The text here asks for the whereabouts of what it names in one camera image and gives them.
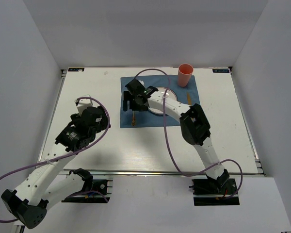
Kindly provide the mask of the gold fork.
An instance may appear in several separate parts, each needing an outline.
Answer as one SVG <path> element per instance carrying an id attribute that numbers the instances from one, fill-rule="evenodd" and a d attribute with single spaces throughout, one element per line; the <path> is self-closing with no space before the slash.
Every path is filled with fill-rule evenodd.
<path id="1" fill-rule="evenodd" d="M 132 111 L 132 121 L 131 121 L 131 125 L 133 127 L 135 127 L 136 125 L 136 116 L 135 116 L 135 111 Z"/>

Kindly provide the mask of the white plate with red characters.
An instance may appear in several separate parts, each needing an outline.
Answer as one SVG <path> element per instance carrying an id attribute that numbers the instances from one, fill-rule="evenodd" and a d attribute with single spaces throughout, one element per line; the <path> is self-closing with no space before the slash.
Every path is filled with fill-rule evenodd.
<path id="1" fill-rule="evenodd" d="M 158 91 L 163 95 L 166 91 L 166 88 L 165 87 L 157 87 Z M 166 92 L 166 96 L 168 98 L 171 98 L 173 100 L 178 100 L 176 94 L 174 91 L 172 90 L 167 90 Z M 163 112 L 158 110 L 158 109 L 154 109 L 154 108 L 149 108 L 148 111 L 152 114 L 155 114 L 155 115 L 158 115 L 158 116 L 162 116 L 163 115 Z"/>

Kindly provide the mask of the blue cloth napkin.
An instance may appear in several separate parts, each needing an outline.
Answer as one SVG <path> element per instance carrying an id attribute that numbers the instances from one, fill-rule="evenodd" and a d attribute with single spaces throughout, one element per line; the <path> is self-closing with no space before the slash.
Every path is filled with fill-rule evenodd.
<path id="1" fill-rule="evenodd" d="M 197 85 L 195 81 L 195 76 L 191 76 L 186 87 L 180 87 L 178 85 L 178 76 L 177 75 L 169 75 L 171 84 L 169 90 L 175 92 L 179 102 L 188 103 L 187 100 L 187 92 L 189 92 L 192 103 L 200 103 L 199 94 L 197 90 Z M 165 75 L 145 75 L 138 77 L 140 81 L 144 82 L 145 87 L 153 86 L 157 87 L 167 87 L 168 79 Z M 135 112 L 136 116 L 136 128 L 145 128 L 145 127 L 162 127 L 163 126 L 163 115 L 158 116 L 150 113 L 149 111 L 145 112 Z M 132 110 L 120 112 L 120 128 L 132 128 Z"/>

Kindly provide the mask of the gold knife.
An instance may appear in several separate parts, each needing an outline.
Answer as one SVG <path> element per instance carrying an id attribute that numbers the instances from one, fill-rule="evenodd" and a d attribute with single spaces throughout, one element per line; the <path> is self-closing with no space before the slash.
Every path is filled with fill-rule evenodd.
<path id="1" fill-rule="evenodd" d="M 187 100 L 188 100 L 188 104 L 192 105 L 192 99 L 191 99 L 189 92 L 187 92 Z"/>

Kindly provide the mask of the pink plastic cup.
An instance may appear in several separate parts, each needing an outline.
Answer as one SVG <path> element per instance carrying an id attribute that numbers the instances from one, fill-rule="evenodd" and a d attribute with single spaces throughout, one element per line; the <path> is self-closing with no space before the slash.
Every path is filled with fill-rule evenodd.
<path id="1" fill-rule="evenodd" d="M 178 85 L 180 87 L 187 86 L 193 71 L 194 68 L 190 64 L 181 64 L 178 67 Z"/>

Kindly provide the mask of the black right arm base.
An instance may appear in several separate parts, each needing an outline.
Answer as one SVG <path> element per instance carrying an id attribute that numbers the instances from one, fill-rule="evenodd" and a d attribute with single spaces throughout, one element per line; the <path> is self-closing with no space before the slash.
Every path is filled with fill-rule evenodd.
<path id="1" fill-rule="evenodd" d="M 238 193 L 232 196 L 237 191 L 235 179 L 230 178 L 220 190 L 212 186 L 207 179 L 194 179 L 189 190 L 193 193 L 194 206 L 240 205 Z"/>

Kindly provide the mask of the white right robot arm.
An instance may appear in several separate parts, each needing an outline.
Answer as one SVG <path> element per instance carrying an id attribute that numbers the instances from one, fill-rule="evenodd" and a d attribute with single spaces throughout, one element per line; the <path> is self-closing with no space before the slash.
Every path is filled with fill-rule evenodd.
<path id="1" fill-rule="evenodd" d="M 180 123 L 183 139 L 192 145 L 207 169 L 210 190 L 222 193 L 227 187 L 229 173 L 220 163 L 210 137 L 210 124 L 199 104 L 187 105 L 170 98 L 153 86 L 133 79 L 125 85 L 123 110 L 143 111 L 156 109 Z"/>

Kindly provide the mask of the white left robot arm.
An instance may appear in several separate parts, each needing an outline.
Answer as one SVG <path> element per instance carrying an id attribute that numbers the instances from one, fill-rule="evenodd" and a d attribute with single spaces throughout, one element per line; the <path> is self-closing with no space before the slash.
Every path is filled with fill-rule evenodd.
<path id="1" fill-rule="evenodd" d="M 69 172 L 57 185 L 51 183 L 63 168 L 96 142 L 96 134 L 110 127 L 109 115 L 99 104 L 93 106 L 89 95 L 75 100 L 78 112 L 55 138 L 51 151 L 41 165 L 14 190 L 5 190 L 1 199 L 8 211 L 28 229 L 37 227 L 47 212 L 63 200 L 102 197 L 107 202 L 107 181 L 93 179 L 93 175 L 82 168 Z"/>

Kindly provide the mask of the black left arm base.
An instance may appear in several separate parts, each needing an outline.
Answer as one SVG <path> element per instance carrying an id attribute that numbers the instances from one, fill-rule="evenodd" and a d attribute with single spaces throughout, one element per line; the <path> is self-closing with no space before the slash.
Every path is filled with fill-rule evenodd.
<path id="1" fill-rule="evenodd" d="M 94 177 L 83 169 L 71 170 L 66 177 L 71 174 L 77 174 L 85 181 L 81 191 L 69 195 L 62 203 L 108 203 L 113 188 L 112 179 Z"/>

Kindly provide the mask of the left table corner label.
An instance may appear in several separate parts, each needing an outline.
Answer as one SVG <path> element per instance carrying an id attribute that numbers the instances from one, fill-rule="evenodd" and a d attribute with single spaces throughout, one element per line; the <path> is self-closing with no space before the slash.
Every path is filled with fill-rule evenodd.
<path id="1" fill-rule="evenodd" d="M 68 69 L 68 72 L 84 72 L 84 68 L 83 67 L 70 67 Z"/>

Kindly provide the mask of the table corner label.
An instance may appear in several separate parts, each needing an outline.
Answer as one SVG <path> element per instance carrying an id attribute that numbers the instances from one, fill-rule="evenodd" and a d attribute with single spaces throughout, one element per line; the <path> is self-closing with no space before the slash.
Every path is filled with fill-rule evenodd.
<path id="1" fill-rule="evenodd" d="M 83 67 L 70 67 L 68 69 L 68 72 L 84 72 L 84 68 Z"/>
<path id="2" fill-rule="evenodd" d="M 213 73 L 230 73 L 229 69 L 213 69 Z"/>

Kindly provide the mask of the right table corner label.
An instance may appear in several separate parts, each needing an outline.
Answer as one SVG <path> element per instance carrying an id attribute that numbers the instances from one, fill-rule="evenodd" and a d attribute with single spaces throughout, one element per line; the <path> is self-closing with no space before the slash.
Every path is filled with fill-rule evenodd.
<path id="1" fill-rule="evenodd" d="M 213 69 L 213 73 L 230 73 L 229 69 Z"/>

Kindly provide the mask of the aluminium table edge rail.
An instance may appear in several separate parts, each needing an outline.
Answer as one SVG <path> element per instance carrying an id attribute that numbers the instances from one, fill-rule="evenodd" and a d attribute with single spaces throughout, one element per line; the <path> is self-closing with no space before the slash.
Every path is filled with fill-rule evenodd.
<path id="1" fill-rule="evenodd" d="M 102 171 L 102 170 L 89 170 L 89 172 L 94 176 L 116 176 L 116 175 L 127 175 L 127 176 L 143 176 L 143 175 L 180 175 L 177 172 L 136 172 L 136 171 Z M 59 175 L 68 175 L 70 170 L 62 170 L 59 172 Z M 229 172 L 230 176 L 240 176 L 240 173 Z M 265 177 L 264 173 L 244 173 L 244 176 L 247 177 Z"/>

